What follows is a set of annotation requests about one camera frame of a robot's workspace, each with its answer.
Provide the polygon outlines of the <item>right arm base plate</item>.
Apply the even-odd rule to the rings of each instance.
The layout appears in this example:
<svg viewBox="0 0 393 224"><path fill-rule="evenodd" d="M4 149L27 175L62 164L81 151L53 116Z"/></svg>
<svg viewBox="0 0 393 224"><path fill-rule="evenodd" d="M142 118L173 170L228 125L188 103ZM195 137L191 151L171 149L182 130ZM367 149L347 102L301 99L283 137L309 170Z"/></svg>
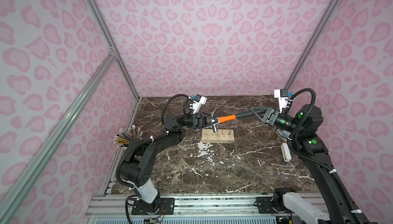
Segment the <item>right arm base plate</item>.
<svg viewBox="0 0 393 224"><path fill-rule="evenodd" d="M259 214L291 214L286 207L276 205L271 196L257 197L253 205L258 208Z"/></svg>

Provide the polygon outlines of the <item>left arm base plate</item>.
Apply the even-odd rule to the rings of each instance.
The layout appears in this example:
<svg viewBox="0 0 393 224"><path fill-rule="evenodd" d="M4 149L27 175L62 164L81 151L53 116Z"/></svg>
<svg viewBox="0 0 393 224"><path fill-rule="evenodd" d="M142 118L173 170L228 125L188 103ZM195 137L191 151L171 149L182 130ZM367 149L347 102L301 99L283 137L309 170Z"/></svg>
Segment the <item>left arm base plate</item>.
<svg viewBox="0 0 393 224"><path fill-rule="evenodd" d="M173 215L174 208L174 198L157 198L151 204L138 200L133 204L132 215Z"/></svg>

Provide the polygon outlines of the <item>light wooden block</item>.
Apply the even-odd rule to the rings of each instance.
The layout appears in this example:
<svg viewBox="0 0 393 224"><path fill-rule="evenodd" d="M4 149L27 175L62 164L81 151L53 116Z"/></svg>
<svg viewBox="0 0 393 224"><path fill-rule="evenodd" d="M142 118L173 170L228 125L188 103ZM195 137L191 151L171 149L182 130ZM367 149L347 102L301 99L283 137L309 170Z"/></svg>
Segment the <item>light wooden block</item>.
<svg viewBox="0 0 393 224"><path fill-rule="evenodd" d="M203 129L202 130L202 143L218 143L218 144L225 144L225 143L234 143L234 131L232 129L222 129L218 130L217 133L213 131L213 129Z"/></svg>

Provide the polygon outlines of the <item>orange black claw hammer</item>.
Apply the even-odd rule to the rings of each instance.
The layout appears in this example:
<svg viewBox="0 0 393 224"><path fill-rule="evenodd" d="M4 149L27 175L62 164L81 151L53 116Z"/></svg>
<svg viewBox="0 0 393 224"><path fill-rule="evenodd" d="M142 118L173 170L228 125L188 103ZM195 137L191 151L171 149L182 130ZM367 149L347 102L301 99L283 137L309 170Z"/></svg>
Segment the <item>orange black claw hammer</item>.
<svg viewBox="0 0 393 224"><path fill-rule="evenodd" d="M218 128L217 128L217 124L219 123L225 123L228 121L232 121L232 120L236 120L236 119L241 119L241 118L247 118L250 116L255 116L256 114L264 114L267 110L266 109L262 109L262 110L258 110L257 113L254 113L253 111L251 111L250 109L241 113L237 113L234 115L230 115L230 116L225 116L225 117L219 117L219 118L215 118L212 119L213 124L212 124L212 130L214 133L218 133Z"/></svg>

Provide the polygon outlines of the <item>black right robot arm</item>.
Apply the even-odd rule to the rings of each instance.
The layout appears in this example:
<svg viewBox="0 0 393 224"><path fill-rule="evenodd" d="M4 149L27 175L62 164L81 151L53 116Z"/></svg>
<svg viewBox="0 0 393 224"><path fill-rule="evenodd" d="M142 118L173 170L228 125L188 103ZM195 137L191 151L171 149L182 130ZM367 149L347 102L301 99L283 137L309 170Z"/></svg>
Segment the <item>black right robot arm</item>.
<svg viewBox="0 0 393 224"><path fill-rule="evenodd" d="M310 103L304 105L295 117L290 116L288 112L293 101L305 92L311 94ZM325 202L327 213L319 211L289 187L275 189L273 208L277 212L290 210L306 224L367 224L368 218L350 196L333 166L328 148L317 135L323 117L315 101L315 91L306 88L289 98L283 113L273 107L254 106L250 109L263 123L289 132L289 151L308 168Z"/></svg>

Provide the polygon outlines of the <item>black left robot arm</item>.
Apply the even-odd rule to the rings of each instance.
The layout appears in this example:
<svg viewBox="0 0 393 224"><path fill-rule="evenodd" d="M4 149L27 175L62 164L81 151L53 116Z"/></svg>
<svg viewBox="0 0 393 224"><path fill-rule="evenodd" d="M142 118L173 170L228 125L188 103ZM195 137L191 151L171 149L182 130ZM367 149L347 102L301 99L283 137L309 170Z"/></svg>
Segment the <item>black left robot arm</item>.
<svg viewBox="0 0 393 224"><path fill-rule="evenodd" d="M183 113L180 115L166 115L166 109L176 98L186 99ZM164 132L158 136L150 136L146 140L133 139L127 146L124 155L116 168L115 177L120 185L131 188L137 200L155 207L160 200L160 193L150 178L158 153L178 145L185 137L186 129L212 128L218 132L219 118L201 113L200 108L207 101L201 95L187 96L178 94L171 97L161 114Z"/></svg>

